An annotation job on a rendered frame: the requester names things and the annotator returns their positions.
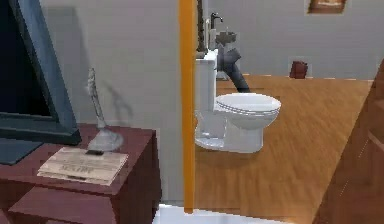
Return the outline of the white toilet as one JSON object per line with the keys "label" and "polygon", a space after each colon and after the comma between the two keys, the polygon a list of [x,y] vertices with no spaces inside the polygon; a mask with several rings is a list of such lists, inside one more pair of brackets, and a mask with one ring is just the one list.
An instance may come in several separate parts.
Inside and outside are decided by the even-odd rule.
{"label": "white toilet", "polygon": [[[237,66],[237,50],[210,50],[195,61],[195,144],[211,150],[255,153],[263,147],[264,129],[278,117],[282,103],[253,93]],[[217,93],[216,75],[222,72],[234,93]]]}

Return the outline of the white soap dispenser bottle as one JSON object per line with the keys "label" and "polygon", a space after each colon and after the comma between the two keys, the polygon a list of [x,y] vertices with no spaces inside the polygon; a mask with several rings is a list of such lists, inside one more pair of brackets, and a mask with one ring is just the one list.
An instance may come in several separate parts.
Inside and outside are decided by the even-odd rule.
{"label": "white soap dispenser bottle", "polygon": [[219,16],[217,12],[212,12],[210,14],[210,18],[206,20],[206,23],[208,25],[207,32],[208,32],[208,49],[213,51],[216,48],[216,28],[215,28],[215,20],[219,19],[220,21],[223,21],[223,18]]}

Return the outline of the dark red wooden cabinet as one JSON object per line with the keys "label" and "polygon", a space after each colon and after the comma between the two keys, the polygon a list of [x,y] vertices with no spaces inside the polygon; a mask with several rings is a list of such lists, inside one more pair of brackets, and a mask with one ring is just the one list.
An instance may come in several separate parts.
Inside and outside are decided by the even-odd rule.
{"label": "dark red wooden cabinet", "polygon": [[108,186],[38,176],[57,144],[0,165],[0,224],[152,224],[162,196],[156,132],[112,130],[123,136],[118,151],[128,159]]}

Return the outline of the grey statuette on base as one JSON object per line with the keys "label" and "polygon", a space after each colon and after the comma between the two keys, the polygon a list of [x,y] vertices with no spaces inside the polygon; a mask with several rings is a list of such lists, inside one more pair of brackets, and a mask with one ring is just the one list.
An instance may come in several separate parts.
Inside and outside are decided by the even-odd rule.
{"label": "grey statuette on base", "polygon": [[94,68],[90,68],[87,80],[87,92],[90,96],[97,119],[97,129],[99,132],[88,144],[88,149],[91,151],[110,152],[117,150],[123,143],[121,134],[115,133],[107,128],[107,123],[104,119],[101,104],[99,102],[97,86],[96,86],[96,72]]}

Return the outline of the dark red small box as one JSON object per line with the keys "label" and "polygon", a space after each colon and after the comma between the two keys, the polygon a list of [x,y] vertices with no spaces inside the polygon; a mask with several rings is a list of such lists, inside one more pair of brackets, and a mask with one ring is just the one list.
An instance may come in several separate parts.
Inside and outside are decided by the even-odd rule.
{"label": "dark red small box", "polygon": [[289,74],[290,78],[304,79],[307,75],[308,64],[304,61],[293,61],[291,71]]}

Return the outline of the beige folded newspaper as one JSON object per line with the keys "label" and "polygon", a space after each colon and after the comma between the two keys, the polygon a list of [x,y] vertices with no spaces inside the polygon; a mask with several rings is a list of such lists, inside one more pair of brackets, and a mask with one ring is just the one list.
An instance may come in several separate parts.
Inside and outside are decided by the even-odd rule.
{"label": "beige folded newspaper", "polygon": [[85,149],[63,147],[39,169],[38,176],[109,186],[128,159],[127,154],[88,154]]}

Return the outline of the dark grey television set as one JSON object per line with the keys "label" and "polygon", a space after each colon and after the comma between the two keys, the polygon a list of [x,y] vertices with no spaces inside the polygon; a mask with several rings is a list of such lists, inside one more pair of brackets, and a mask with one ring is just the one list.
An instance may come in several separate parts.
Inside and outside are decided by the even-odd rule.
{"label": "dark grey television set", "polygon": [[39,0],[0,0],[0,164],[81,142]]}

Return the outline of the brown wooden door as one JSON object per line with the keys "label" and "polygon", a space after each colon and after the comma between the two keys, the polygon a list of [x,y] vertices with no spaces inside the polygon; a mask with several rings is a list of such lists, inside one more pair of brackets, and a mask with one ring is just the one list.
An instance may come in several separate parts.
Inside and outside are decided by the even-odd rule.
{"label": "brown wooden door", "polygon": [[384,59],[312,224],[384,224]]}

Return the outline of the orange door frame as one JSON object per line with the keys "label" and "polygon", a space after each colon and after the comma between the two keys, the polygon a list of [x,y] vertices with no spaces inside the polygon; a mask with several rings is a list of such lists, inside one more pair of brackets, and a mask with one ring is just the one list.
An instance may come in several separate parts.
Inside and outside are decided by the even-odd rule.
{"label": "orange door frame", "polygon": [[181,69],[184,212],[192,214],[195,199],[194,68],[195,0],[178,0]]}

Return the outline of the brown framed wall picture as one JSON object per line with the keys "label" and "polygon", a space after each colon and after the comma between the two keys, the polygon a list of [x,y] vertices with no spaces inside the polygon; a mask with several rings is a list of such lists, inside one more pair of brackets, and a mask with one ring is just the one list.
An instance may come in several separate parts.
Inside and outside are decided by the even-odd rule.
{"label": "brown framed wall picture", "polygon": [[310,0],[308,14],[340,14],[346,0]]}

